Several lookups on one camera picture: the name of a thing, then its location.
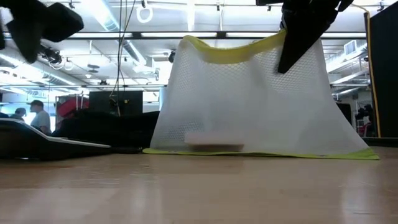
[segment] white shirt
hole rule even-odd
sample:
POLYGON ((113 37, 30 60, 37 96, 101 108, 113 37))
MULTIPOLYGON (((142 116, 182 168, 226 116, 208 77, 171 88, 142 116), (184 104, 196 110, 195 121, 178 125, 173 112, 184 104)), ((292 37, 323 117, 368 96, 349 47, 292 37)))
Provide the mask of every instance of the white shirt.
POLYGON ((36 114, 35 118, 33 119, 30 125, 35 126, 36 128, 44 126, 47 127, 48 131, 50 131, 50 115, 45 111, 40 111, 36 114))

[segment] yellow trim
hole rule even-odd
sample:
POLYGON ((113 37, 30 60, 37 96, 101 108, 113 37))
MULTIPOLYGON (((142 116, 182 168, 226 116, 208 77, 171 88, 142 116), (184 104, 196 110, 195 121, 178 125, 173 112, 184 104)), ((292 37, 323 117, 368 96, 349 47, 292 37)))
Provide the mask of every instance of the yellow trim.
POLYGON ((377 94, 376 94, 376 86, 374 85, 374 76, 373 76, 373 63, 372 63, 372 53, 371 53, 371 13, 362 6, 358 6, 355 4, 351 4, 352 6, 358 7, 366 12, 366 35, 368 40, 368 57, 369 57, 369 72, 371 74, 371 83, 372 83, 372 92, 374 98, 374 109, 376 110, 376 127, 377 127, 377 137, 381 138, 381 129, 380 129, 380 119, 379 119, 379 103, 377 102, 377 94))
POLYGON ((231 64, 248 61, 251 57, 258 53, 272 50, 277 46, 283 45, 285 35, 285 30, 282 30, 278 34, 272 35, 260 41, 232 49, 218 49, 215 47, 210 47, 200 39, 190 35, 185 36, 183 41, 191 43, 201 53, 202 59, 208 63, 231 64))
POLYGON ((173 154, 184 156, 220 156, 220 155, 239 155, 239 156, 271 156, 271 157, 298 157, 309 159, 364 159, 364 160, 378 160, 380 159, 371 148, 363 149, 358 152, 349 154, 335 154, 335 155, 315 155, 315 154, 276 154, 266 152, 181 152, 181 151, 163 151, 156 149, 144 149, 146 154, 173 154))

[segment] yellow fabric edge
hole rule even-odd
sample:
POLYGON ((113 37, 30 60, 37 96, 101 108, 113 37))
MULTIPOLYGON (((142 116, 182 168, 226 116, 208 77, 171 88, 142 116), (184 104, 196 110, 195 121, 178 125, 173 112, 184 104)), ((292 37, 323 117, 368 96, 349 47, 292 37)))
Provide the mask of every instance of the yellow fabric edge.
POLYGON ((257 42, 235 47, 231 49, 219 49, 210 47, 197 37, 187 35, 183 41, 190 42, 200 53, 202 60, 215 64, 231 64, 248 61, 258 53, 272 50, 273 48, 283 45, 286 31, 281 30, 278 34, 272 35, 257 42))
POLYGON ((298 157, 309 159, 364 159, 364 160, 379 160, 379 156, 373 152, 371 148, 363 149, 358 152, 349 154, 335 154, 335 155, 315 155, 315 154, 275 154, 266 152, 173 152, 156 149, 144 149, 145 154, 173 154, 185 156, 220 156, 220 155, 240 155, 240 156, 271 156, 271 157, 298 157))

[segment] man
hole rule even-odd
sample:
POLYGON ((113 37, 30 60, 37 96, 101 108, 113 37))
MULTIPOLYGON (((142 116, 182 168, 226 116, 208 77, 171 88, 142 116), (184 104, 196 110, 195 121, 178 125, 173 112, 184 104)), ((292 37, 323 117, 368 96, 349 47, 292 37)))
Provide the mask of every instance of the man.
POLYGON ((15 113, 10 116, 10 118, 13 119, 19 119, 21 121, 25 121, 22 117, 26 115, 26 110, 25 108, 18 108, 15 110, 15 113))
POLYGON ((30 112, 36 113, 31 122, 31 126, 40 129, 44 134, 51 134, 50 115, 44 111, 44 104, 40 100, 34 100, 30 103, 30 112))

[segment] table surface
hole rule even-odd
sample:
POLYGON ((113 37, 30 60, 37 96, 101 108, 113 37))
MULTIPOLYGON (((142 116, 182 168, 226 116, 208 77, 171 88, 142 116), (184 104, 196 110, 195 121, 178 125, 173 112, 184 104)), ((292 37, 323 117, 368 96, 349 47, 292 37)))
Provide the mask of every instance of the table surface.
POLYGON ((0 161, 0 224, 398 223, 398 149, 380 161, 122 155, 0 161))

